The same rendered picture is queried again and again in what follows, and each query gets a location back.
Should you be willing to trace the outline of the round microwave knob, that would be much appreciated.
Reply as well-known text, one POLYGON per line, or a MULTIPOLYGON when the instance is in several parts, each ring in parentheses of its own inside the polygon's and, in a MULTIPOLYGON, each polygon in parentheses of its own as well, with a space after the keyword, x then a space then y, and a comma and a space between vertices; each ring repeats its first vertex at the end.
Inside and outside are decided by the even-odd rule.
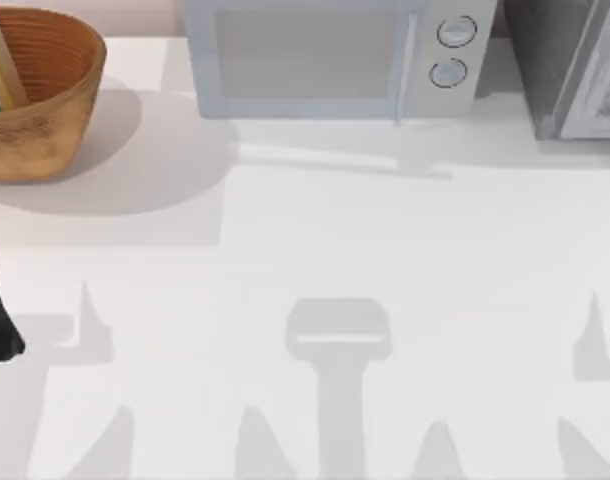
POLYGON ((477 24, 469 16, 444 20, 437 29, 438 41, 447 48, 461 48, 469 44, 477 34, 477 24))
POLYGON ((431 83, 440 89, 455 88, 463 83, 467 76, 467 65, 457 58, 450 58, 443 62, 437 62, 432 66, 429 72, 431 83))

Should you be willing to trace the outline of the pale microwave oven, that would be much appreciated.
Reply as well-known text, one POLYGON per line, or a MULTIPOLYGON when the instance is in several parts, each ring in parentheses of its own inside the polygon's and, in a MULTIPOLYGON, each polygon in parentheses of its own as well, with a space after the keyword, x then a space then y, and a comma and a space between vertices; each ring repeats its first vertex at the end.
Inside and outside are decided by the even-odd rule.
POLYGON ((412 72, 407 91, 406 119, 453 118, 468 113, 494 23, 498 0, 420 0, 412 72), (469 16, 477 24, 475 38, 461 48, 447 48, 437 39, 437 29, 447 19, 469 16), (450 58, 468 67, 466 80, 455 88, 440 89, 429 79, 437 62, 450 58))

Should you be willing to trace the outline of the wooden basket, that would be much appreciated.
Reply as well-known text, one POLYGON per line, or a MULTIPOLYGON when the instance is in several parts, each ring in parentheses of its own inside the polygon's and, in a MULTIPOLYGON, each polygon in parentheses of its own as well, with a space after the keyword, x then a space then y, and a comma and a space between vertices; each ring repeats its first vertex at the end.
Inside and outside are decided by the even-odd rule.
POLYGON ((27 99, 0 113, 0 183, 54 178, 88 128, 106 44, 84 21, 32 7, 0 6, 0 31, 27 99))

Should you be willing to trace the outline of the microwave door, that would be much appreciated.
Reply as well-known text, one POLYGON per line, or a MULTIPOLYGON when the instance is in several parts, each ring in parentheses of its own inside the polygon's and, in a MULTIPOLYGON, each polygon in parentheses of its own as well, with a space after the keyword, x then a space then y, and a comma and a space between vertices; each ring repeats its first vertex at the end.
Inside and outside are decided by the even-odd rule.
POLYGON ((182 0, 201 115, 400 119, 420 0, 182 0))

